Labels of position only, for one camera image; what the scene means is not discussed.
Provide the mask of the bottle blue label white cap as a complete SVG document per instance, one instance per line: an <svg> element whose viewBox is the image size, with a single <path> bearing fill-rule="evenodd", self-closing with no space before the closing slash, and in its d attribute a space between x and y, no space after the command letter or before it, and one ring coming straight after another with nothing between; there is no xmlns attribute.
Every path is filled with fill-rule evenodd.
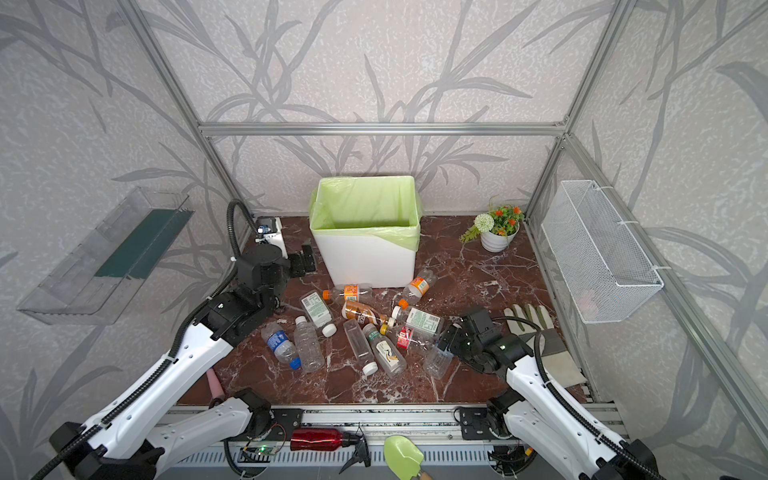
<svg viewBox="0 0 768 480"><path fill-rule="evenodd" d="M453 354L433 345L427 352L424 363L424 371L432 378L442 379L453 361Z"/></svg>

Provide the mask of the clear bottle blue cap label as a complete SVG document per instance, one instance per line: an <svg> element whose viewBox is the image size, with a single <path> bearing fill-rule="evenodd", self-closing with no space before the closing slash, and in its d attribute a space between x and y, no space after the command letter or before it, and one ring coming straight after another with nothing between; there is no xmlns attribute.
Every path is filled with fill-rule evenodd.
<svg viewBox="0 0 768 480"><path fill-rule="evenodd" d="M291 370L301 368L298 350L280 324L266 323L261 329L261 336L279 363L287 365Z"/></svg>

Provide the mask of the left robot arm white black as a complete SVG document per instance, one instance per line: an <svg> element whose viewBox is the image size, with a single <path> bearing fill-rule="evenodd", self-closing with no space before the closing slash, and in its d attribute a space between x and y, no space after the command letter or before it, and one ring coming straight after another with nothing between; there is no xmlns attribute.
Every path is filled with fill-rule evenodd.
<svg viewBox="0 0 768 480"><path fill-rule="evenodd" d="M152 369L88 420L67 422L51 435L56 454L35 478L64 465L77 479L155 479L213 442L269 433L271 405L250 388L181 422L159 422L207 370L274 316L290 279L315 269L310 244L286 254L260 242L236 257L231 273L182 321Z"/></svg>

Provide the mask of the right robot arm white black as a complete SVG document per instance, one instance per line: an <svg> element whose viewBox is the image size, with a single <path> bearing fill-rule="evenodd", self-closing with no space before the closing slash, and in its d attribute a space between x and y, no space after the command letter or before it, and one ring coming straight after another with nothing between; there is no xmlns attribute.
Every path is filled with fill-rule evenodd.
<svg viewBox="0 0 768 480"><path fill-rule="evenodd" d="M543 329L517 316L466 311L438 337L437 346L507 389L486 402L490 432L531 447L565 479L660 479L656 458L640 440L628 442L546 370Z"/></svg>

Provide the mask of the bottle orange label orange cap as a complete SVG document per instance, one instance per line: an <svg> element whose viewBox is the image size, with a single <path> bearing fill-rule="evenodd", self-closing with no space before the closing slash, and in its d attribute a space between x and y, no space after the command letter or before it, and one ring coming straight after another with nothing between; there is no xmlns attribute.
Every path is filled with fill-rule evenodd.
<svg viewBox="0 0 768 480"><path fill-rule="evenodd" d="M420 270L404 287L399 298L396 300L396 305L406 308L418 304L429 289L434 286L436 280L437 276L433 270L428 268Z"/></svg>

